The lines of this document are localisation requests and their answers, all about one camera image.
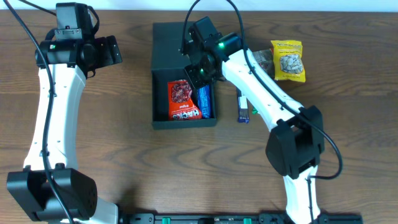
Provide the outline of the red Hacks candy bag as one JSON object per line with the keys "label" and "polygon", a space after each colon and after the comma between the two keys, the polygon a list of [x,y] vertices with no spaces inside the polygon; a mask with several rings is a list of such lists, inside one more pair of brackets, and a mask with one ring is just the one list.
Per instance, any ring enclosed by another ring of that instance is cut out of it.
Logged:
{"label": "red Hacks candy bag", "polygon": [[187,80],[168,82],[169,120],[202,119],[200,109],[192,100],[192,89]]}

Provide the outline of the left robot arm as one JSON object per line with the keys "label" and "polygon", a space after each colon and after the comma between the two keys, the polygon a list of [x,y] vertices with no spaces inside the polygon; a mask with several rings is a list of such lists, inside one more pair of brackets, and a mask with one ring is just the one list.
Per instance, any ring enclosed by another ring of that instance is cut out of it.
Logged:
{"label": "left robot arm", "polygon": [[118,223],[116,204],[98,197],[78,170],[76,131],[88,72],[122,62],[114,36],[45,40],[35,53],[40,96],[34,137],[7,190],[34,222]]}

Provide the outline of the blue snack bar wrapper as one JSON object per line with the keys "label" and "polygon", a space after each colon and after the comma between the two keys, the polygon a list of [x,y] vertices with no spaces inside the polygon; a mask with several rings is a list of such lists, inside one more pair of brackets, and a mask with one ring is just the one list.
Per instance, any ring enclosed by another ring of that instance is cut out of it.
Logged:
{"label": "blue snack bar wrapper", "polygon": [[206,85],[197,90],[198,107],[203,119],[211,118],[210,86]]}

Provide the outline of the black gift box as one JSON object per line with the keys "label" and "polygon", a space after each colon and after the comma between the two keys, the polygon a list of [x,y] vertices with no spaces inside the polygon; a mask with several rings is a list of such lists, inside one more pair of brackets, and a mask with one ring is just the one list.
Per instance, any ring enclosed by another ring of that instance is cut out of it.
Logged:
{"label": "black gift box", "polygon": [[183,22],[153,24],[152,63],[152,127],[154,129],[180,129],[212,127],[217,123],[214,85],[210,85],[211,112],[208,119],[169,120],[168,82],[186,80],[188,57],[179,52]]}

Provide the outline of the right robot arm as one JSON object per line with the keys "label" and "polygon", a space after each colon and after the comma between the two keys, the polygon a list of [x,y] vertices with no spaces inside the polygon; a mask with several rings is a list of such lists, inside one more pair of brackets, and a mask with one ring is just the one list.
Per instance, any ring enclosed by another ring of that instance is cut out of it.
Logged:
{"label": "right robot arm", "polygon": [[305,108],[286,94],[256,62],[253,53],[235,33],[189,32],[182,53],[194,87],[225,78],[259,111],[270,136],[266,156],[284,179],[286,213],[294,223],[311,223],[320,215],[315,183],[324,150],[323,118],[314,106]]}

